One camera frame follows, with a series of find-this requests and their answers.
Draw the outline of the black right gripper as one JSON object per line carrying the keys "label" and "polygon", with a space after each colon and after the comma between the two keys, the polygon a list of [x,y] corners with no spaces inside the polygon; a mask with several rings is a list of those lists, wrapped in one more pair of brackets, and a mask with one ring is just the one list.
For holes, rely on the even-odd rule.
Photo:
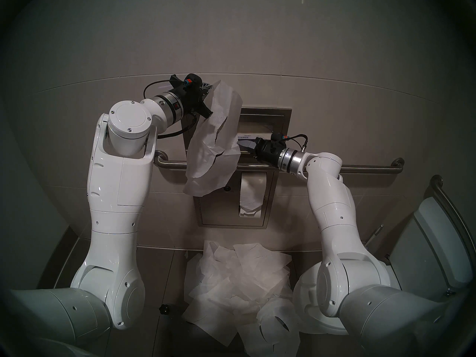
{"label": "black right gripper", "polygon": [[241,153],[255,155],[256,159],[268,165],[278,165],[281,153],[287,149],[284,140],[254,138],[239,139],[237,142]]}

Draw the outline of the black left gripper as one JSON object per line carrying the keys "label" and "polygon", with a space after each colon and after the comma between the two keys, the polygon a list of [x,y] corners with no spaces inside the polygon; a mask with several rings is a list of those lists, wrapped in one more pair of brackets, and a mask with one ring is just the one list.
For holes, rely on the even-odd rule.
{"label": "black left gripper", "polygon": [[209,118],[212,111],[205,105],[204,99],[212,90],[209,83],[181,83],[175,87],[175,96],[181,102],[183,115],[197,113],[204,118]]}

